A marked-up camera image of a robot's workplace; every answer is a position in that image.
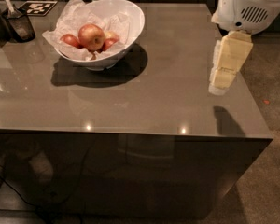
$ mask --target white bowl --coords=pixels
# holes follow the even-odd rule
[[[129,16],[130,28],[128,39],[125,44],[125,49],[112,54],[111,56],[92,61],[73,60],[63,55],[57,49],[56,51],[66,60],[69,60],[81,66],[85,66],[90,70],[102,71],[115,65],[116,62],[123,58],[131,49],[132,44],[138,38],[144,28],[145,16],[142,9],[138,5],[127,0],[99,0],[93,3],[94,4],[91,8],[91,12],[101,19],[109,18],[119,12],[122,12]]]

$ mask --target apple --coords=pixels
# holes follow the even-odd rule
[[[99,26],[87,23],[78,31],[80,44],[90,52],[100,49],[105,42],[105,33]]]
[[[102,51],[108,50],[114,43],[119,41],[119,36],[113,31],[105,31],[105,42]]]
[[[62,40],[62,42],[65,42],[66,44],[71,45],[75,48],[82,48],[81,44],[78,42],[78,39],[72,34],[65,34],[60,39]]]

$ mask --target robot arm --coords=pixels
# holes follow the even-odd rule
[[[280,0],[219,0],[212,22],[229,33],[218,41],[209,91],[223,95],[252,50],[251,36],[270,26],[280,13]]]

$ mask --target floor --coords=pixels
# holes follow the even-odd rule
[[[0,224],[280,224],[280,34],[254,37],[242,75],[273,141],[205,220],[52,215],[45,221],[34,212],[0,210]]]

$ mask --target black cup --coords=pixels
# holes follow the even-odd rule
[[[8,17],[8,9],[6,9],[2,16],[5,18],[8,30],[11,37],[17,42],[27,42],[35,38],[34,28],[27,16],[26,10],[19,9],[21,15],[17,18]]]

